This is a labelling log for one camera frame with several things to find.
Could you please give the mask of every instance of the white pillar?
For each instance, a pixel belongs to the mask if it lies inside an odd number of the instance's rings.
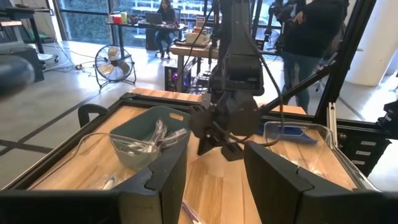
[[[395,56],[392,58],[390,65],[386,71],[386,75],[393,75],[398,70],[398,49]]]
[[[398,48],[397,0],[377,0],[346,81],[377,86]]]

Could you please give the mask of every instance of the bin handle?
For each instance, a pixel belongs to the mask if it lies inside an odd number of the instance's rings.
[[[79,118],[79,125],[80,127],[84,127],[84,125],[90,122],[90,113],[97,113],[100,116],[106,115],[109,112],[103,106],[95,105],[92,103],[85,104],[77,109],[77,115]]]
[[[170,113],[170,117],[173,118],[173,119],[177,119],[179,121],[183,121],[184,120],[183,116],[181,116],[179,114],[176,114],[176,113]]]

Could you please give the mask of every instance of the blue object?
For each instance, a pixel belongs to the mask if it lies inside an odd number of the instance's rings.
[[[281,133],[282,129],[280,124],[267,124],[266,125],[266,136],[268,138],[276,139]],[[303,144],[317,144],[317,140],[307,136],[303,130],[299,127],[285,126],[280,140],[303,143]]]

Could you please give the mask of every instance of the window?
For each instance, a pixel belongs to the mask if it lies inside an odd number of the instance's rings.
[[[259,18],[259,25],[267,25],[268,20],[269,20],[269,7],[271,6],[272,3],[274,3],[275,0],[263,0],[262,6],[261,6],[261,11],[260,11],[260,18]],[[256,7],[257,3],[254,5],[254,12],[253,12],[253,18],[256,15]],[[280,23],[276,20],[275,16],[272,17],[272,26],[280,26]]]
[[[68,40],[110,44],[111,31],[106,16],[63,12],[62,19]]]
[[[108,12],[107,0],[59,0],[59,5],[61,9]]]
[[[146,30],[141,28],[123,27],[123,41],[125,46],[142,47],[146,45]]]
[[[60,7],[63,26],[68,40],[91,42],[96,44],[112,43],[112,31],[116,29],[106,25],[108,14],[122,11],[144,17],[147,12],[156,12],[161,0],[57,0]],[[195,24],[197,15],[204,15],[207,0],[171,0],[174,8],[181,10],[180,22],[189,29]],[[124,43],[127,46],[145,47],[145,29],[123,27]]]
[[[258,28],[256,40],[264,40],[266,28]],[[279,38],[280,30],[273,29],[269,41],[264,44],[265,51],[272,51],[275,48],[275,43]]]

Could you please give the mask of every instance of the fan stand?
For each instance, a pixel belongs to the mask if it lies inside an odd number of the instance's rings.
[[[104,86],[106,86],[109,83],[125,82],[125,83],[128,83],[130,85],[135,85],[136,81],[137,81],[137,75],[136,75],[136,68],[135,68],[134,64],[135,64],[135,62],[132,62],[132,70],[134,71],[134,81],[127,80],[127,78],[131,75],[131,73],[130,73],[128,76],[124,77],[121,80],[106,80],[105,82],[100,83],[100,80],[98,79],[97,68],[95,68],[94,69],[94,71],[95,71],[95,80],[97,81],[99,89],[102,89]]]

